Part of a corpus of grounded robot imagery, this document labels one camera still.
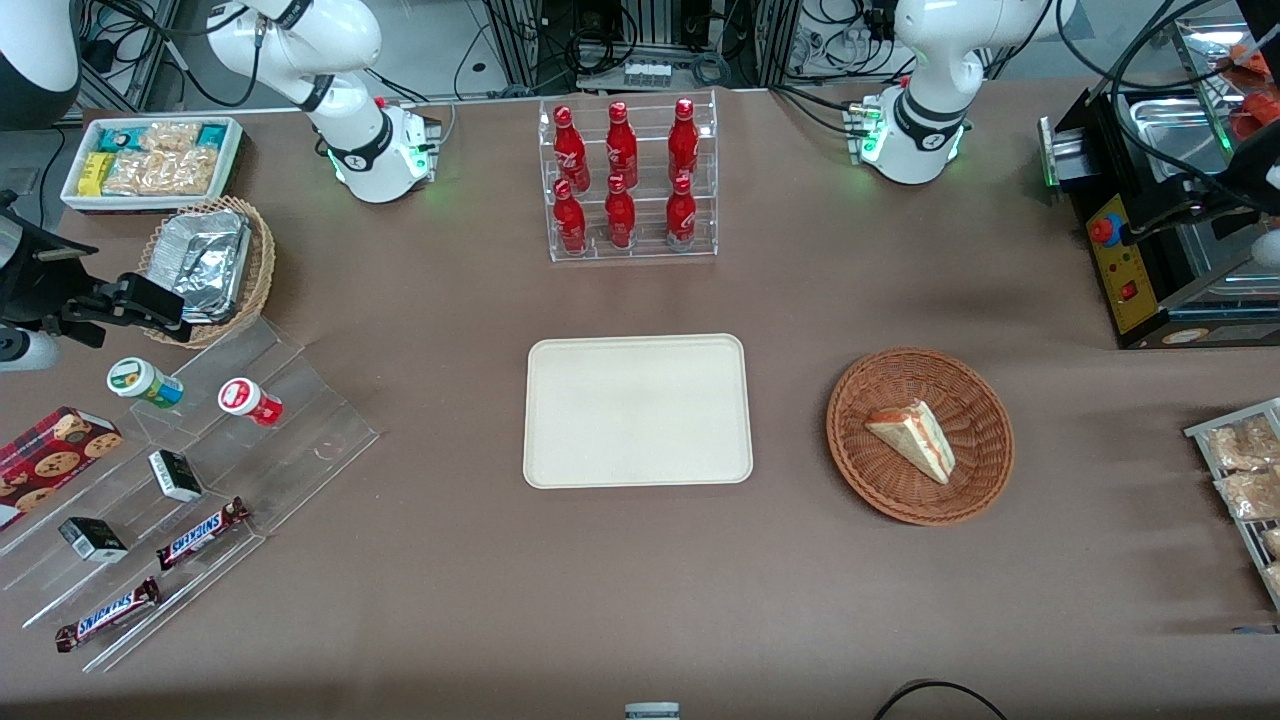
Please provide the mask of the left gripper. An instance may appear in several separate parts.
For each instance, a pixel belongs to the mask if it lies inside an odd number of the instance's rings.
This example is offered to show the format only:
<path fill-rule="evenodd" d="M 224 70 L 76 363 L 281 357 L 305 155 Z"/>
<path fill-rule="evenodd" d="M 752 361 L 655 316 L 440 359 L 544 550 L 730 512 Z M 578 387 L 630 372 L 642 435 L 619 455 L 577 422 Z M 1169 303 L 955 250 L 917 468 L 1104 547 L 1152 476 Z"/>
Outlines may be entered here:
<path fill-rule="evenodd" d="M 1221 193 L 1184 193 L 1172 209 L 1161 217 L 1133 217 L 1126 214 L 1120 231 L 1120 243 L 1125 247 L 1148 241 L 1179 241 L 1185 228 L 1225 222 L 1231 233 L 1254 224 L 1262 211 L 1279 214 L 1277 177 L 1279 120 L 1275 120 L 1245 140 L 1234 151 L 1222 172 L 1222 187 L 1238 197 Z"/>

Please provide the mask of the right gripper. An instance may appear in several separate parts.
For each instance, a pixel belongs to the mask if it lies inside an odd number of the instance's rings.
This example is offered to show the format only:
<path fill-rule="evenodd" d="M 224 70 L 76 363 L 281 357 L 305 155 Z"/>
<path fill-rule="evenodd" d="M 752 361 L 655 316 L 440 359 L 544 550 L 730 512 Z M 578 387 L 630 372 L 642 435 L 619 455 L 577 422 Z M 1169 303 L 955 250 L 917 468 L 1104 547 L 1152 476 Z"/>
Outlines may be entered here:
<path fill-rule="evenodd" d="M 134 272 L 102 283 L 91 275 L 82 258 L 97 249 L 64 240 L 20 218 L 12 205 L 17 195 L 1 193 L 3 324 L 44 333 L 67 333 L 65 306 L 96 293 L 114 316 L 143 324 L 142 332 L 163 345 L 187 346 L 193 327 L 183 318 L 184 300 Z"/>

